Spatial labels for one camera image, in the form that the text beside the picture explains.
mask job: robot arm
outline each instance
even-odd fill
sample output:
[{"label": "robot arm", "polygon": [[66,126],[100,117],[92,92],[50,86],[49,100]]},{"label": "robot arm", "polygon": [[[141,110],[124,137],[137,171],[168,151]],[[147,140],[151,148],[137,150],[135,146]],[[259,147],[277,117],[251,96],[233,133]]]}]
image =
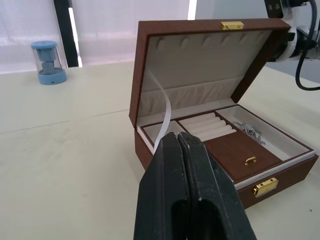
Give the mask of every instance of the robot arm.
[{"label": "robot arm", "polygon": [[311,5],[312,20],[310,28],[292,27],[288,32],[286,41],[279,47],[270,62],[281,62],[286,59],[299,60],[295,73],[297,86],[305,91],[320,90],[319,87],[305,87],[300,82],[300,71],[305,59],[320,60],[320,24],[316,28],[317,5],[315,0],[264,0],[269,18],[282,18],[288,24],[293,19],[292,8],[303,7],[307,2]]}]

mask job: white table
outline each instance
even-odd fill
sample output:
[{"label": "white table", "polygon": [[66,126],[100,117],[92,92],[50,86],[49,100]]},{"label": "white table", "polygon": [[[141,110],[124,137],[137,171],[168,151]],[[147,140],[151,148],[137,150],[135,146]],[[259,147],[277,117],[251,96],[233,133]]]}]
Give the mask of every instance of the white table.
[{"label": "white table", "polygon": [[[132,73],[131,62],[69,68],[52,86],[34,72],[0,75],[1,239],[133,238],[144,170],[128,118]],[[266,67],[241,100],[320,152],[319,103],[320,92]],[[319,239],[319,173],[317,162],[305,181],[246,210],[257,239]]]}]

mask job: wall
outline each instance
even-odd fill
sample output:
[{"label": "wall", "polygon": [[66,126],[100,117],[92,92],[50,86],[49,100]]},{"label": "wall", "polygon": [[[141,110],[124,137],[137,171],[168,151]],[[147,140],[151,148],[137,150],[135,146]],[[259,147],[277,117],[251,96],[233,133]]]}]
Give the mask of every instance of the wall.
[{"label": "wall", "polygon": [[[320,0],[317,3],[318,20],[320,15]],[[311,8],[308,6],[296,8],[294,19],[289,22],[292,26],[310,26]],[[264,0],[197,0],[195,19],[253,19],[267,18]],[[298,61],[267,63],[267,66],[294,76]],[[319,60],[305,60],[301,76],[313,82],[320,83]]]}]

